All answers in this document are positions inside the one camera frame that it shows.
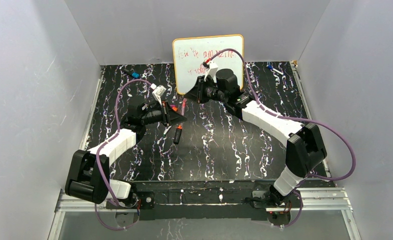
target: gray wall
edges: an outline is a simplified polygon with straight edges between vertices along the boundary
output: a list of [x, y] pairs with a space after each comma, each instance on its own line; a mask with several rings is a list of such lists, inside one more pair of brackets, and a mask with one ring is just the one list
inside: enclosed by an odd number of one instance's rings
[[[332, 0], [298, 68], [314, 118], [341, 131], [358, 157], [338, 184], [361, 237], [393, 239], [393, 2]], [[332, 174], [341, 176], [348, 151], [330, 134], [325, 141]]]
[[0, 239], [48, 237], [100, 67], [62, 0], [0, 0]]
[[100, 65], [173, 62], [177, 38], [242, 34], [248, 61], [300, 58], [329, 0], [65, 0]]

